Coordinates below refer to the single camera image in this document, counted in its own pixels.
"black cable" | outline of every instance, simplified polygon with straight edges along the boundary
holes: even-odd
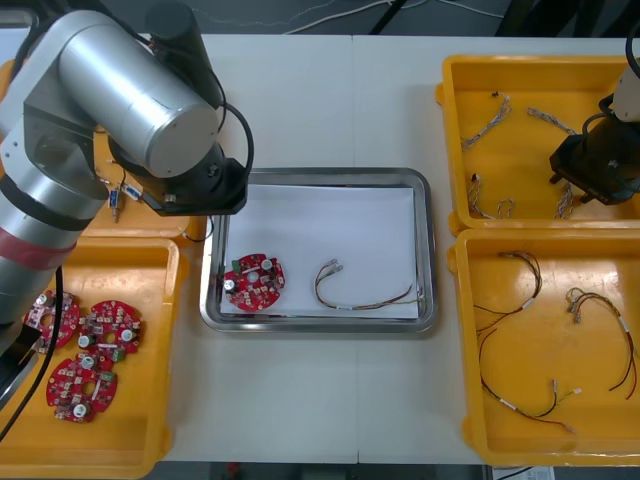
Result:
[[[587,136],[589,136],[589,125],[591,124],[591,122],[593,122],[594,120],[597,120],[598,118],[604,118],[606,117],[606,114],[604,113],[596,113],[595,115],[591,115],[589,118],[587,118],[587,120],[582,124],[582,135],[586,138]]]
[[[16,78],[16,75],[18,75],[18,72],[22,68],[22,65],[24,65],[24,62],[29,56],[29,53],[31,52],[33,46],[42,35],[47,33],[51,25],[53,25],[54,22],[58,20],[58,18],[60,17],[48,18],[42,22],[39,22],[37,25],[33,25],[29,29],[27,38],[24,39],[24,41],[20,45],[20,48],[18,48],[16,58],[13,61],[13,65],[11,66],[11,71],[9,72],[9,82],[13,81],[13,79]]]
[[[636,74],[636,77],[640,78],[640,65],[638,65],[638,61],[633,55],[633,39],[638,34],[638,30],[640,30],[640,20],[636,22],[633,27],[631,27],[631,30],[629,30],[629,35],[627,35],[627,41],[624,45],[624,53],[627,57],[627,63],[629,64],[629,67],[631,67],[633,73]]]
[[[164,44],[157,47],[156,45],[154,45],[153,42],[151,42],[149,44],[149,48],[151,48],[152,52],[154,50],[159,50],[159,51],[164,50],[167,52],[175,53],[176,55],[182,55],[183,57],[186,57],[189,59],[198,60],[198,57],[193,53],[186,52],[179,48],[168,47],[167,45],[164,45]],[[216,85],[218,85],[218,88],[220,89],[220,93],[222,94],[222,120],[220,121],[220,125],[218,125],[218,133],[220,133],[220,131],[222,130],[222,127],[224,127],[224,122],[227,120],[227,94],[224,91],[224,88],[222,88],[222,83],[220,82],[220,79],[216,75],[216,72],[214,72],[210,66],[207,66],[207,71],[213,77],[213,81],[216,82]]]
[[[211,230],[209,230],[209,233],[207,233],[204,238],[191,238],[186,232],[184,233],[184,238],[191,240],[193,243],[202,243],[206,241],[211,235],[213,235],[213,218],[211,216],[209,216],[208,224],[211,227]]]
[[[507,480],[507,478],[515,477],[516,475],[520,475],[521,473],[528,472],[533,467],[523,468],[522,470],[518,470],[517,472],[510,473],[509,475],[505,475],[504,477],[496,478],[495,480]]]
[[[238,182],[229,193],[229,198],[233,198],[244,185],[246,185],[249,181],[249,174],[251,173],[251,169],[253,168],[253,156],[254,156],[254,145],[253,145],[253,133],[251,132],[251,127],[249,126],[249,122],[244,118],[244,115],[240,113],[236,107],[227,103],[227,108],[233,114],[234,117],[238,119],[242,128],[244,129],[244,133],[247,136],[247,163],[244,166],[244,175],[242,180]]]
[[[7,433],[9,433],[9,430],[11,430],[11,427],[13,427],[13,424],[16,423],[16,420],[18,419],[18,417],[20,416],[24,408],[27,406],[27,403],[29,403],[29,400],[31,400],[31,397],[33,397],[33,394],[38,389],[40,382],[44,378],[44,375],[47,372],[47,369],[49,368],[49,364],[51,363],[51,358],[53,357],[53,351],[56,349],[56,343],[58,342],[60,324],[62,323],[63,292],[64,292],[64,288],[62,284],[62,267],[58,267],[56,269],[56,304],[55,304],[56,313],[54,315],[54,320],[53,320],[53,331],[51,333],[49,350],[47,350],[47,353],[44,356],[44,361],[42,362],[40,371],[38,371],[38,375],[36,375],[36,378],[33,381],[31,388],[29,388],[29,391],[27,391],[27,393],[25,394],[24,398],[22,399],[22,402],[20,402],[20,405],[18,405],[18,408],[16,408],[16,411],[13,412],[13,415],[11,416],[7,424],[2,429],[2,432],[0,432],[0,442],[4,440],[4,437],[7,436]]]
[[[500,315],[500,317],[498,317],[498,319],[494,320],[489,325],[487,325],[485,327],[482,327],[482,328],[476,329],[476,332],[482,332],[484,330],[487,330],[487,329],[493,327],[494,325],[497,325],[498,323],[500,323],[502,320],[504,320],[508,316],[514,315],[514,314],[516,314],[518,312],[521,312],[522,310],[527,308],[530,305],[530,303],[533,302],[533,300],[536,299],[536,297],[538,296],[538,294],[542,290],[542,275],[540,273],[540,264],[538,263],[538,260],[536,259],[536,257],[534,257],[531,254],[525,253],[525,252],[501,252],[499,255],[502,256],[502,257],[519,258],[519,259],[523,260],[528,265],[529,269],[531,270],[531,273],[533,273],[533,276],[535,277],[536,285],[535,285],[535,288],[534,288],[534,291],[533,291],[533,294],[531,295],[531,297],[529,297],[529,299],[525,303],[523,303],[520,307],[518,307],[518,308],[516,308],[514,310],[511,310],[509,312],[501,312],[501,311],[497,311],[497,310],[492,310],[490,308],[474,304],[473,306],[475,308],[478,308],[478,309],[483,310],[485,312],[493,313],[494,315]]]
[[[396,14],[400,11],[405,3],[407,3],[407,0],[395,0],[387,9],[387,11],[384,12],[382,18],[378,20],[378,23],[376,23],[373,29],[371,29],[369,35],[378,35],[380,32],[382,32],[382,30],[384,30],[384,27],[386,27],[389,22],[393,20],[393,17],[396,16]]]

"red circuit board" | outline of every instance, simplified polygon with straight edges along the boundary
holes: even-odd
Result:
[[[97,413],[104,412],[116,394],[118,377],[111,372],[113,363],[106,357],[92,357],[95,363],[84,364],[88,356],[79,353],[67,358],[51,374],[47,384],[47,403],[55,406],[55,417],[76,423],[91,422]]]
[[[78,345],[88,352],[98,352],[114,362],[138,351],[142,321],[135,308],[115,300],[100,302],[80,319]]]
[[[262,268],[263,262],[271,262],[272,268]],[[226,290],[227,300],[245,312],[258,312],[273,305],[284,288],[284,272],[277,258],[255,253],[232,262],[234,269],[224,274],[225,281],[234,283],[233,290]]]
[[[38,349],[40,353],[46,353],[51,344],[51,334],[53,333],[53,318],[56,313],[55,294],[51,290],[44,292],[33,304],[29,313],[24,317],[24,323],[30,327],[40,330],[42,333],[43,345]],[[56,348],[64,347],[74,332],[78,328],[80,321],[80,306],[76,298],[70,293],[64,292],[62,296],[62,323],[56,341]]]

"white table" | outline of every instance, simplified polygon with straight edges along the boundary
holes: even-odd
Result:
[[[0,62],[21,32],[0,32]],[[418,336],[223,334],[178,319],[167,460],[478,463],[463,442],[463,372],[442,116],[433,90],[452,54],[621,55],[620,40],[205,38],[229,101],[251,123],[259,167],[405,166],[431,184],[441,318]],[[244,137],[229,121],[228,154]]]

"wire harness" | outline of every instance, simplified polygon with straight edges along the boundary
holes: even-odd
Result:
[[[533,276],[535,278],[535,288],[534,288],[533,293],[531,294],[531,296],[522,305],[520,305],[518,308],[516,308],[514,310],[510,310],[508,312],[501,312],[501,311],[497,311],[497,310],[492,310],[490,308],[474,304],[473,306],[475,308],[478,308],[480,310],[484,310],[485,312],[489,312],[489,313],[492,313],[494,315],[500,315],[497,320],[494,320],[493,322],[491,322],[486,327],[482,327],[482,328],[476,329],[477,333],[481,333],[481,332],[483,332],[485,330],[488,330],[489,328],[491,328],[491,327],[497,325],[498,323],[500,323],[505,318],[507,318],[507,317],[509,317],[511,315],[515,315],[516,313],[519,313],[519,312],[523,311],[526,308],[529,308],[533,304],[533,302],[536,299],[536,297],[540,294],[540,290],[542,290],[542,274],[540,273],[540,264],[538,263],[538,260],[536,259],[536,257],[531,255],[530,253],[519,252],[519,251],[501,252],[498,255],[500,257],[504,257],[504,258],[517,258],[517,259],[520,259],[520,260],[524,261],[527,264],[527,266],[529,267],[529,269],[531,270],[531,273],[533,273]]]
[[[478,200],[480,199],[481,188],[482,188],[482,179],[480,178],[480,175],[478,175],[477,173],[474,173],[473,175],[471,175],[471,188],[467,193],[467,200],[469,201],[469,208],[471,209],[471,211],[477,213],[478,215],[484,218],[489,218],[492,220],[495,220],[496,218],[505,219],[505,218],[512,217],[513,208],[516,206],[516,202],[511,198],[503,198],[502,200],[500,200],[500,203],[498,203],[497,217],[489,215],[488,213],[485,213],[482,210],[480,210],[480,207],[478,206]]]
[[[489,130],[491,130],[493,127],[495,127],[500,122],[502,122],[505,118],[507,118],[507,115],[511,113],[511,97],[507,95],[503,95],[500,92],[493,92],[491,96],[502,98],[502,103],[500,104],[500,111],[498,111],[496,116],[493,117],[493,119],[482,130],[476,133],[473,137],[460,138],[460,140],[462,141],[463,151],[469,150],[471,147],[473,147],[478,140],[480,140],[483,136],[485,136],[489,132]]]
[[[480,342],[480,348],[478,350],[478,363],[480,365],[482,365],[482,351],[484,349],[484,344],[486,343],[487,339],[491,335],[496,333],[497,331],[498,331],[498,329],[494,328],[489,333],[487,333],[485,335],[485,337],[482,339],[482,342]],[[558,398],[558,381],[557,380],[551,380],[551,388],[552,388],[552,391],[553,391],[553,402],[551,403],[551,406],[549,408],[547,408],[546,410],[544,410],[542,413],[532,414],[532,413],[528,413],[528,412],[522,410],[521,408],[515,406],[513,403],[505,400],[498,393],[496,393],[496,391],[493,388],[491,388],[489,386],[489,384],[487,383],[487,381],[484,379],[484,376],[482,375],[482,368],[480,368],[480,382],[482,383],[483,388],[487,392],[489,392],[489,394],[493,398],[498,400],[505,407],[510,408],[514,412],[518,413],[519,415],[522,415],[523,417],[526,417],[526,418],[528,418],[530,420],[534,420],[536,422],[548,423],[548,424],[551,424],[551,425],[558,425],[558,426],[564,428],[569,433],[576,433],[576,430],[573,427],[567,425],[564,422],[559,422],[559,421],[556,421],[556,420],[547,420],[547,419],[544,419],[542,417],[546,417],[547,415],[551,414],[551,412],[553,412],[562,402],[564,402],[571,395],[577,395],[579,393],[582,393],[582,390],[580,390],[579,388],[571,390],[569,393],[567,393],[567,394],[563,395],[562,397]]]
[[[620,324],[620,327],[624,332],[625,340],[627,341],[627,345],[629,346],[629,360],[627,362],[627,366],[625,368],[625,372],[624,372],[624,376],[622,377],[622,380],[620,380],[613,387],[611,387],[609,391],[612,392],[617,388],[619,388],[620,386],[622,386],[622,384],[626,382],[627,378],[629,378],[629,373],[633,372],[633,384],[631,386],[631,390],[629,394],[625,397],[626,400],[629,400],[636,390],[636,386],[638,383],[638,372],[637,372],[635,358],[633,356],[635,352],[635,347],[633,345],[633,337],[631,336],[631,332],[629,332],[629,327],[627,326],[626,322],[624,321],[624,318],[622,317],[622,313],[613,304],[613,302],[609,300],[607,297],[605,297],[604,295],[600,295],[599,293],[595,293],[595,292],[585,292],[584,290],[581,290],[578,287],[573,287],[569,289],[567,291],[566,298],[567,298],[567,302],[569,302],[568,311],[569,313],[573,314],[573,323],[575,324],[579,324],[582,321],[582,312],[580,311],[580,309],[582,308],[582,305],[584,305],[584,303],[587,300],[596,300],[601,304],[604,304],[605,307],[611,310],[611,312],[618,319],[618,323]]]
[[[372,303],[369,305],[354,305],[354,306],[345,306],[345,305],[337,305],[335,303],[329,302],[328,300],[325,300],[324,298],[322,298],[322,296],[320,295],[320,291],[319,291],[319,286],[320,286],[320,282],[322,282],[325,278],[330,277],[331,275],[334,275],[340,271],[342,271],[343,266],[340,265],[340,263],[338,263],[338,260],[336,258],[334,258],[333,260],[331,260],[328,263],[325,263],[322,268],[320,268],[320,271],[318,272],[318,274],[316,275],[316,279],[314,281],[314,293],[316,295],[316,299],[325,307],[327,308],[332,308],[334,310],[377,310],[378,308],[382,308],[382,307],[386,307],[388,305],[400,305],[400,304],[408,304],[408,303],[415,303],[417,302],[416,299],[414,300],[405,300],[402,301],[404,298],[406,298],[410,293],[411,290],[413,289],[413,285],[409,286],[409,288],[402,294],[390,298],[389,300],[384,300],[382,302],[378,302],[378,303]]]

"white cable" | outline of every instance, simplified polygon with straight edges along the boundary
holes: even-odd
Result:
[[[314,5],[313,7],[309,7],[306,10],[303,10],[302,12],[296,13],[294,16],[292,16],[291,18],[289,18],[289,20],[286,20],[286,21],[280,20],[280,21],[269,22],[269,23],[267,23],[267,22],[258,22],[258,21],[238,22],[238,21],[235,21],[235,20],[221,20],[219,18],[213,17],[212,15],[209,14],[209,12],[207,12],[206,10],[202,10],[200,8],[193,8],[193,11],[203,15],[209,22],[215,23],[215,24],[220,24],[220,25],[234,25],[236,27],[252,27],[252,26],[277,27],[277,26],[280,26],[280,25],[282,25],[282,26],[291,25],[291,23],[294,20],[302,17],[303,15],[306,15],[307,13],[312,12],[314,10],[318,10],[318,9],[321,9],[321,8],[329,7],[330,5],[333,5],[336,1],[337,0],[329,0],[328,2],[323,3],[321,5]],[[404,7],[402,7],[402,10],[407,10],[409,8],[419,7],[419,6],[424,5],[425,3],[428,3],[430,1],[431,0],[421,0],[419,2],[416,2],[416,3],[412,4],[412,5],[405,5]],[[486,16],[494,17],[494,18],[504,18],[503,15],[498,15],[497,13],[485,12],[485,11],[479,10],[477,8],[469,7],[467,5],[463,5],[463,4],[456,3],[456,2],[451,2],[451,1],[448,1],[448,0],[436,0],[436,1],[440,2],[440,3],[447,4],[447,5],[451,5],[451,6],[454,6],[454,7],[464,8],[466,10],[470,10],[472,12],[479,13],[481,15],[486,15]],[[295,28],[293,30],[289,30],[288,32],[284,32],[283,35],[291,35],[291,34],[294,34],[294,33],[302,32],[304,30],[308,30],[308,29],[310,29],[312,27],[315,27],[316,25],[320,25],[322,23],[325,23],[325,22],[328,22],[328,21],[331,21],[331,20],[336,20],[338,18],[348,17],[348,16],[354,15],[356,13],[364,12],[365,10],[368,10],[370,8],[373,8],[373,7],[377,7],[378,5],[384,5],[384,4],[391,5],[391,3],[392,3],[391,0],[378,0],[376,2],[369,3],[369,4],[364,5],[362,7],[355,8],[353,10],[349,10],[347,12],[342,12],[342,13],[336,13],[334,15],[329,15],[328,17],[321,18],[320,20],[316,20],[315,22],[309,23],[309,24],[304,25],[302,27],[298,27],[298,28]]]
[[[287,25],[291,25],[291,23],[302,17],[303,15],[306,15],[309,12],[313,12],[314,10],[319,10],[321,8],[326,8],[329,7],[331,5],[333,5],[334,3],[336,3],[337,0],[329,0],[327,3],[323,3],[321,5],[314,5],[313,7],[309,7],[306,10],[303,10],[302,12],[296,13],[294,16],[292,16],[289,20],[280,20],[277,22],[270,22],[270,23],[265,23],[265,22],[257,22],[257,21],[252,21],[252,22],[238,22],[235,20],[221,20],[219,18],[215,18],[213,16],[211,16],[209,14],[209,12],[207,12],[206,10],[202,10],[200,8],[193,8],[194,12],[198,12],[201,13],[202,15],[204,15],[207,20],[209,20],[211,23],[218,23],[221,25],[234,25],[236,27],[253,27],[253,26],[261,26],[261,27],[278,27],[278,26],[287,26]]]
[[[378,0],[377,2],[370,3],[368,5],[364,5],[360,8],[354,8],[353,10],[349,10],[348,12],[336,13],[335,15],[329,15],[328,17],[321,18],[320,20],[316,20],[315,22],[309,23],[308,25],[304,25],[302,27],[294,28],[293,30],[289,30],[288,32],[284,32],[283,35],[292,35],[294,33],[302,32],[304,30],[308,30],[316,25],[320,25],[321,23],[328,22],[330,20],[335,20],[337,18],[348,17],[349,15],[354,15],[356,13],[364,12],[373,7],[377,7],[378,5],[388,5],[388,0]]]
[[[487,17],[493,18],[504,18],[504,15],[498,15],[497,13],[485,12],[484,10],[479,10],[477,8],[470,7],[469,5],[463,5],[462,3],[452,2],[450,0],[436,0],[436,2],[446,3],[447,5],[451,5],[452,7],[460,7],[465,10],[470,10],[475,13],[479,13],[480,15],[486,15]]]

